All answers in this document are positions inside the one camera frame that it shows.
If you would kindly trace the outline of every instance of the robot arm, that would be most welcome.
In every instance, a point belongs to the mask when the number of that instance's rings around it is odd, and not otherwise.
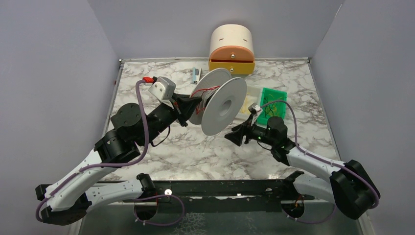
[[[319,177],[301,175],[296,178],[293,185],[298,193],[334,202],[343,214],[352,219],[358,219],[376,205],[380,193],[360,163],[354,160],[348,163],[335,161],[305,150],[287,137],[288,128],[282,118],[271,117],[267,126],[261,127],[256,125],[255,120],[262,109],[253,104],[249,110],[251,115],[248,120],[233,127],[225,138],[238,146],[242,145],[244,138],[245,144],[250,140],[268,144],[278,162]]]
[[[201,98],[175,94],[175,84],[164,77],[150,79],[149,82],[153,83],[150,92],[161,102],[150,114],[144,114],[151,142],[174,121],[179,122],[181,126],[187,126],[186,121],[193,114]],[[115,128],[95,144],[95,148],[77,167],[52,185],[36,187],[38,200],[47,205],[41,211],[42,219],[38,220],[67,225],[100,205],[136,199],[147,195],[146,192],[151,193],[150,189],[154,188],[154,185],[147,174],[140,174],[136,179],[127,182],[92,188],[104,176],[121,167],[117,164],[128,163],[140,155],[137,144],[143,146],[145,142],[141,114],[138,104],[123,105],[117,114],[111,117]],[[96,164],[106,166],[82,170]]]

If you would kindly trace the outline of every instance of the red wire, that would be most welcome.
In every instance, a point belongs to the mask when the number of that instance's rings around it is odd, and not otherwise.
[[[199,91],[211,91],[211,90],[215,90],[216,88],[219,88],[219,87],[220,86],[211,87],[211,88],[207,88],[207,89],[198,89],[197,91],[193,92],[193,94],[191,94],[190,97],[194,96]]]
[[[211,88],[206,88],[206,89],[198,89],[197,91],[193,92],[193,94],[191,94],[191,95],[190,95],[190,97],[194,96],[194,95],[195,95],[197,92],[199,92],[199,91],[203,91],[203,93],[202,93],[202,95],[201,95],[201,96],[203,96],[203,94],[204,94],[205,92],[215,90],[215,89],[217,89],[217,88],[219,88],[219,87],[220,87],[220,86],[211,87]],[[206,108],[206,107],[204,107],[204,108],[202,108],[202,109],[199,109],[198,107],[196,107],[196,114],[199,114],[201,111],[205,110],[205,108]]]
[[[299,197],[297,198],[296,202],[295,202],[296,207],[297,207],[297,202],[298,202],[298,200],[300,200],[300,198],[302,198],[302,203],[304,204],[304,197],[300,194]]]

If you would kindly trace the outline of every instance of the cylindrical container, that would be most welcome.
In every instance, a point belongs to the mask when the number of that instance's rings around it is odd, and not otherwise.
[[[244,26],[225,24],[210,38],[209,70],[225,68],[231,74],[251,74],[255,67],[252,34]]]

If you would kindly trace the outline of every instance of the white spool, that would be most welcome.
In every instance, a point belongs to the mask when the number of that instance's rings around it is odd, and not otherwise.
[[[189,121],[195,125],[201,125],[205,135],[216,135],[225,129],[235,119],[241,109],[247,91],[244,79],[236,77],[232,79],[228,70],[219,68],[206,74],[197,84],[192,94],[200,89],[209,89],[220,86],[214,92],[205,93],[201,104],[207,105],[199,113],[193,113]]]
[[[210,38],[210,53],[221,47],[244,47],[254,54],[252,34],[246,27],[238,24],[225,24],[214,30]],[[238,55],[231,54],[232,59],[238,60]]]

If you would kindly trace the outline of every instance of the green tray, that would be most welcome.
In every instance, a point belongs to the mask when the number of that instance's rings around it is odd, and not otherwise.
[[[276,99],[282,99],[282,100],[287,101],[287,92],[280,92],[277,90],[264,88],[264,90],[262,91],[261,105],[264,105]],[[267,107],[264,107],[261,115],[259,115],[256,122],[258,124],[266,126],[268,119],[273,116],[278,116],[284,119],[285,103],[277,102],[277,103],[270,104]]]

